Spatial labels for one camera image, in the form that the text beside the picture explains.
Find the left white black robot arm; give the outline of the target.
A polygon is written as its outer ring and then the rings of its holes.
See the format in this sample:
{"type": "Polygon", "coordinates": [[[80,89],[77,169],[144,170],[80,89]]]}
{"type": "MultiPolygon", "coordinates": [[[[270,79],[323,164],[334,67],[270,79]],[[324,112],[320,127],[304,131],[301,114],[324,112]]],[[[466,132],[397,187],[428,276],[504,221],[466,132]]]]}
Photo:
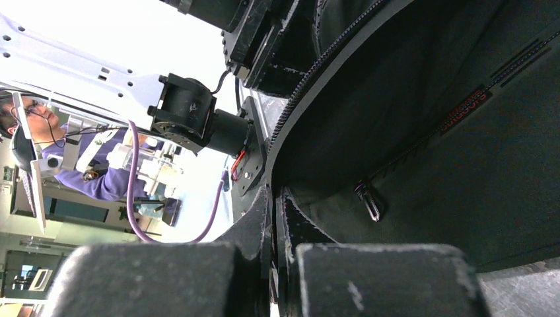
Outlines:
{"type": "MultiPolygon", "coordinates": [[[[220,29],[227,72],[246,88],[286,98],[316,57],[315,1],[168,6],[220,29]]],[[[237,155],[254,130],[250,120],[218,110],[215,93],[195,79],[104,61],[7,15],[1,15],[1,84],[95,122],[132,121],[195,153],[207,147],[237,155]]]]}

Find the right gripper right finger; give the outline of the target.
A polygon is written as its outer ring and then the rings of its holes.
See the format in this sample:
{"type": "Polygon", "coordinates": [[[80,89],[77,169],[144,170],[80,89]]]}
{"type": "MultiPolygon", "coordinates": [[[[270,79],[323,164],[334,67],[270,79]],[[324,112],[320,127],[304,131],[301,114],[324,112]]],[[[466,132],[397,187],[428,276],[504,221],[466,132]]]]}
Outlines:
{"type": "Polygon", "coordinates": [[[282,316],[490,316],[472,266],[445,244],[341,244],[288,189],[275,198],[282,316]]]}

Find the black zip jacket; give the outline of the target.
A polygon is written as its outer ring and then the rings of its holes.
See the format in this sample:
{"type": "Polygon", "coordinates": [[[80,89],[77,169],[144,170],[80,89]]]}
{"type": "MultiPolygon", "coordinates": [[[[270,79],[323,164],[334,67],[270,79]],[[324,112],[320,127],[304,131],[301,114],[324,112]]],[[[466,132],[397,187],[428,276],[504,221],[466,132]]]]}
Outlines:
{"type": "Polygon", "coordinates": [[[559,256],[558,1],[321,1],[316,43],[273,197],[342,243],[449,244],[480,271],[559,256]]]}

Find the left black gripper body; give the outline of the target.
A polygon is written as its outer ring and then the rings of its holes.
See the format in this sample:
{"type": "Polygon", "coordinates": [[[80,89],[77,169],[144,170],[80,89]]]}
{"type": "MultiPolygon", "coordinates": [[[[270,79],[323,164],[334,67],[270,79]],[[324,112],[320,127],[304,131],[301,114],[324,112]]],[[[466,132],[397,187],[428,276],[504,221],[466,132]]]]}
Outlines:
{"type": "Polygon", "coordinates": [[[316,1],[167,1],[178,12],[221,29],[227,69],[242,86],[290,98],[318,59],[316,1]]]}

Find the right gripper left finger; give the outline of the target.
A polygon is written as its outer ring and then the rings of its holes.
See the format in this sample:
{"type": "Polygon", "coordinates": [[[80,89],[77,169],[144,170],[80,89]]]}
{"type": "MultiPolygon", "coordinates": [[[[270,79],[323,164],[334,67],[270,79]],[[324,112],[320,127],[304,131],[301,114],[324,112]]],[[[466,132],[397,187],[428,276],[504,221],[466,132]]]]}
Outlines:
{"type": "Polygon", "coordinates": [[[66,259],[42,316],[269,316],[269,191],[212,242],[97,244],[66,259]]]}

